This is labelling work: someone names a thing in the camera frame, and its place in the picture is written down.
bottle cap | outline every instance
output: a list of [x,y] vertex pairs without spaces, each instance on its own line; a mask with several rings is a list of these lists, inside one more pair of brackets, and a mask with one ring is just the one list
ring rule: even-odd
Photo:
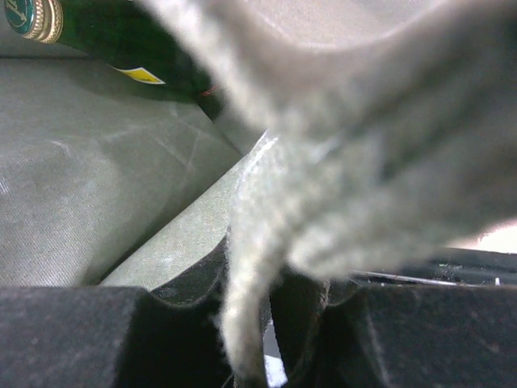
[[54,43],[63,29],[59,0],[4,0],[7,21],[21,36]]

green glass bottle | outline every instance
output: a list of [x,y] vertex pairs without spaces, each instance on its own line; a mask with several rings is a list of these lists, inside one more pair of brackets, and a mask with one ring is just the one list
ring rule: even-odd
[[4,0],[10,26],[41,43],[60,43],[105,61],[138,82],[221,111],[210,77],[152,17],[130,0]]

fuzzy gray cloth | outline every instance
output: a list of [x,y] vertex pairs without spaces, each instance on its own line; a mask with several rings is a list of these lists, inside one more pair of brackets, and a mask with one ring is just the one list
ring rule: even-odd
[[259,304],[284,265],[389,268],[517,214],[517,2],[428,1],[342,48],[276,39],[239,0],[140,0],[268,129],[242,177],[221,317],[237,376],[265,387]]

bottle label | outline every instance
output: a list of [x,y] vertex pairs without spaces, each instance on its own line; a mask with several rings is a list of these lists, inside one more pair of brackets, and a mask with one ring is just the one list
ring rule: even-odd
[[136,69],[122,70],[114,67],[113,69],[120,71],[121,73],[126,74],[128,77],[131,77],[135,81],[148,83],[150,85],[164,85],[160,78],[151,73],[150,71],[144,69],[143,67],[137,67]]
[[32,0],[4,0],[7,21],[20,35],[31,30],[34,20],[34,4]]

yellow label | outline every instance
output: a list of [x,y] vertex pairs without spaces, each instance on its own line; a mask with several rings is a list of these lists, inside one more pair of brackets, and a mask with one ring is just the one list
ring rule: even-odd
[[115,70],[119,70],[121,73],[126,74],[128,77],[131,77],[135,81],[150,83],[151,85],[163,85],[164,82],[158,78],[156,75],[152,74],[148,70],[143,67],[137,67],[136,69],[122,70],[113,68]]

